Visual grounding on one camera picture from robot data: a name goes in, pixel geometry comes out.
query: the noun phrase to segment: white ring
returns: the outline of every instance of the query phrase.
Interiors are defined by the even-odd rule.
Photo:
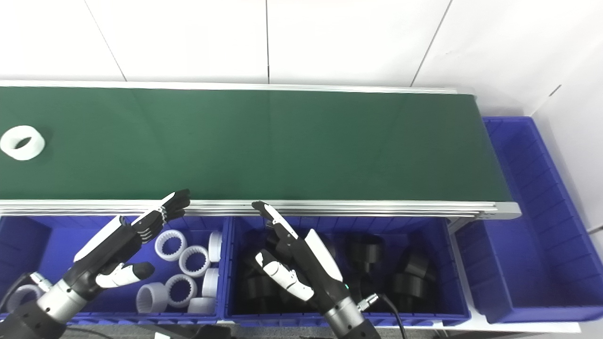
[[[193,298],[189,304],[188,313],[216,313],[216,298]]]
[[[165,245],[168,240],[172,238],[180,239],[180,247],[175,253],[166,254],[163,252],[163,245]],[[186,238],[181,231],[178,230],[167,230],[161,233],[157,240],[155,240],[155,252],[159,255],[163,260],[166,261],[176,261],[182,255],[182,252],[185,251],[186,248]]]
[[[26,295],[29,293],[36,294],[36,300],[39,299],[44,292],[36,285],[23,285],[17,288],[17,290],[8,298],[6,301],[6,310],[8,313],[14,312],[21,304]]]
[[[219,262],[222,251],[222,232],[212,232],[209,235],[209,261]]]
[[[172,287],[179,281],[186,281],[189,283],[191,290],[184,300],[177,302],[172,298]],[[197,296],[197,283],[186,274],[176,274],[169,278],[168,282],[165,283],[165,287],[168,289],[168,305],[176,308],[187,307],[189,302],[191,302],[191,299]]]
[[[168,289],[160,282],[142,285],[136,294],[138,313],[161,313],[168,307]]]
[[[201,296],[215,298],[218,295],[218,269],[210,268],[203,278]]]
[[[24,139],[30,140],[22,147],[17,145]],[[32,126],[16,126],[6,131],[0,138],[0,149],[8,156],[17,160],[30,160],[42,152],[46,142]]]
[[[196,254],[196,253],[201,253],[202,255],[205,256],[205,263],[198,270],[190,271],[186,268],[186,261],[188,260],[188,258],[190,258],[193,254]],[[184,250],[184,252],[182,252],[182,255],[180,256],[180,260],[178,261],[178,264],[180,265],[180,269],[182,270],[182,272],[184,272],[184,274],[191,276],[193,278],[199,278],[199,277],[202,277],[205,274],[205,271],[207,271],[207,269],[209,268],[209,264],[210,264],[209,254],[207,253],[207,250],[203,246],[199,246],[199,245],[190,246],[189,248]]]

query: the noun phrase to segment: robotic hand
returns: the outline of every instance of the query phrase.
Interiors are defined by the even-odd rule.
[[[304,301],[312,300],[339,339],[379,339],[370,321],[366,320],[343,283],[341,272],[314,229],[305,239],[299,238],[291,225],[269,204],[256,201],[253,208],[270,220],[281,241],[300,267],[310,286],[298,280],[294,270],[288,270],[267,250],[255,257],[277,284]]]
[[[132,224],[122,216],[115,217],[75,255],[73,266],[59,282],[0,323],[0,338],[60,338],[66,323],[100,292],[150,277],[155,268],[149,262],[127,261],[153,240],[165,223],[184,216],[190,203],[190,191],[184,189],[165,197]]]

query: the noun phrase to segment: blue plastic bin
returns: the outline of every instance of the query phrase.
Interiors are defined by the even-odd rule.
[[[476,309],[490,323],[603,317],[603,265],[531,118],[484,118],[522,209],[456,239]]]
[[[2,217],[0,218],[0,295],[22,273],[39,271],[51,282],[57,282],[73,263],[74,255],[102,228],[111,217]],[[223,241],[229,241],[231,218],[185,217],[170,221],[165,229],[183,232],[189,245],[207,246],[209,235],[214,230],[223,232]],[[222,258],[226,258],[227,246],[222,247]],[[182,271],[178,262],[168,262],[159,258],[154,250],[154,242],[142,246],[131,262],[151,262],[156,270],[144,282],[125,287],[109,289],[89,303],[82,313],[76,315],[72,324],[200,324],[215,323],[224,313],[224,284],[226,264],[219,265],[218,295],[216,313],[212,315],[192,315],[183,313],[186,309],[168,307],[160,314],[138,314],[136,293],[143,284],[165,283],[171,276]],[[195,279],[199,290],[203,278]],[[174,297],[188,293],[174,290]]]
[[[380,235],[385,241],[385,257],[380,276],[375,280],[384,280],[393,273],[400,255],[409,245],[409,234],[417,232],[424,240],[428,254],[435,261],[439,275],[439,298],[437,314],[405,314],[400,316],[406,325],[429,326],[434,321],[442,321],[444,325],[457,325],[470,318],[463,295],[456,264],[450,248],[446,222],[440,218],[384,218],[384,217],[290,217],[289,223],[305,235],[309,228],[331,239],[337,249],[336,262],[346,276],[350,271],[349,263],[343,250],[344,239],[350,232],[367,232]],[[250,240],[254,230],[263,232],[266,220],[261,217],[236,217],[233,220],[232,241],[230,251],[228,281],[226,292],[225,319],[233,320],[243,326],[327,326],[322,316],[317,313],[285,313],[285,314],[237,314],[235,279],[239,265],[239,254],[250,246],[262,244],[265,232],[260,233],[259,242]],[[365,313],[366,318],[380,326],[397,326],[391,313]]]

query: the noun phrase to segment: black cable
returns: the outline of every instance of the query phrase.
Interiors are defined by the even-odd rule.
[[[406,330],[404,330],[404,324],[402,323],[402,319],[400,319],[400,314],[398,314],[398,309],[391,302],[390,298],[388,298],[385,294],[379,294],[379,298],[383,300],[392,310],[392,313],[396,316],[396,320],[398,321],[398,326],[400,326],[400,332],[402,333],[402,339],[406,339]]]
[[[0,312],[2,312],[2,308],[4,308],[4,305],[6,304],[8,298],[14,293],[17,287],[21,286],[21,284],[23,284],[23,282],[30,277],[30,275],[31,272],[23,273],[20,277],[17,278],[17,280],[13,282],[12,285],[10,285],[10,287],[6,290],[6,293],[2,297],[2,300],[0,300]]]
[[[106,334],[102,334],[102,333],[100,333],[100,332],[93,331],[93,330],[91,330],[91,329],[85,329],[85,328],[71,328],[71,327],[68,327],[68,328],[67,328],[67,331],[77,331],[77,332],[90,333],[90,334],[94,334],[94,335],[97,335],[97,336],[102,337],[102,338],[105,338],[105,339],[113,339],[112,337],[109,337],[109,336],[108,336],[108,335],[106,335]]]

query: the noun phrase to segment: cable connector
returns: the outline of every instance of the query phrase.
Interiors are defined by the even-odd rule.
[[[358,310],[361,312],[364,312],[367,308],[369,308],[377,300],[379,300],[379,296],[376,293],[371,294],[366,299],[360,300],[360,302],[358,303]]]

